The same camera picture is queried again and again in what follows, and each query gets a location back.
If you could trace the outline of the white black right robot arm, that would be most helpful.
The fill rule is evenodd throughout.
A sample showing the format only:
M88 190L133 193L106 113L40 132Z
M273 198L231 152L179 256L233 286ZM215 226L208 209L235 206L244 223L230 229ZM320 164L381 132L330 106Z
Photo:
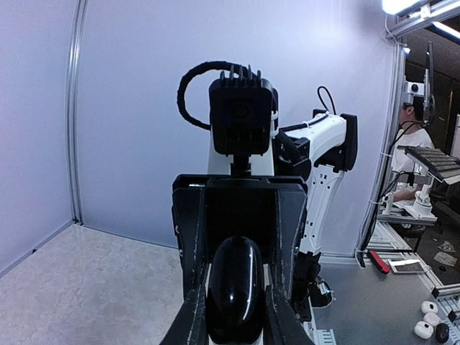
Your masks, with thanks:
M252 175L297 176L305 183L306 221L299 243L300 259L293 274L291 303L295 313L309 321L312 294L319 291L324 221L344 173L353 169L357 159L358 118L316 109L311 120L281 128L275 115L248 115L238 120L228 111L211 111L210 123L204 126L211 132L212 141L209 176L232 174L234 156L229 151L220 152L220 148L239 142L238 128L251 132L247 137L250 144L268 143L267 151L261 155L244 152Z

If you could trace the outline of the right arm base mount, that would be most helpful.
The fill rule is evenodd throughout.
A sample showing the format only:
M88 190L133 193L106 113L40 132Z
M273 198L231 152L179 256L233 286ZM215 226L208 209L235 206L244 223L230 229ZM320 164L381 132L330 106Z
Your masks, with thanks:
M325 308L333 301L329 284L319 275L321 253L299 252L295 259L291 306L300 322L311 322L311 308Z

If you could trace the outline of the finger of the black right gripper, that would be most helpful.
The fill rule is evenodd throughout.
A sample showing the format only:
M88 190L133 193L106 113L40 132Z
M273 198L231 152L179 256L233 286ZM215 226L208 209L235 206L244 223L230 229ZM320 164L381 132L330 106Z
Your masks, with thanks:
M275 193L275 282L285 298L291 298L296 248L306 220L307 194L295 183L277 183Z
M172 194L172 217L183 271L183 295L203 284L208 267L204 189L179 187Z

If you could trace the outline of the black earbud charging case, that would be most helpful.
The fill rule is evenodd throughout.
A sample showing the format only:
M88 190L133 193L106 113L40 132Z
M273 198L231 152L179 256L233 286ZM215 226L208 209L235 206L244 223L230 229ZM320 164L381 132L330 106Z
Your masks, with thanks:
M224 240L211 265L206 328L215 344L255 344L265 319L265 282L257 244L242 236Z

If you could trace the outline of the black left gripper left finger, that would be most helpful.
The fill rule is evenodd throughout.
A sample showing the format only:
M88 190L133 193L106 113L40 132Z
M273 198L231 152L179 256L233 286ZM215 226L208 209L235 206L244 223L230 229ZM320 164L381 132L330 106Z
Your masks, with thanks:
M191 289L161 345L208 344L206 330L206 289Z

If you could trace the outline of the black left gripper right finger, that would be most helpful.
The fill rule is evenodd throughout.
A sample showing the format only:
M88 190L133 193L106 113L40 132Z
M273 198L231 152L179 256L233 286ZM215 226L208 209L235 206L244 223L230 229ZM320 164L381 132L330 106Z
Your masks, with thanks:
M274 285L265 289L264 344L302 345L314 344L283 293Z

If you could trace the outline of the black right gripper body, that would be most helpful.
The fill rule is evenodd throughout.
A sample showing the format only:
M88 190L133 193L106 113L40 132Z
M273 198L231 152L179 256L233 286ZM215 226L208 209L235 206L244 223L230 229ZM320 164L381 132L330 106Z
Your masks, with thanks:
M262 261L275 265L275 193L277 183L299 184L301 178L231 178L223 175L179 175L172 193L179 187L204 189L208 263L220 244L232 236L245 236L261 251Z

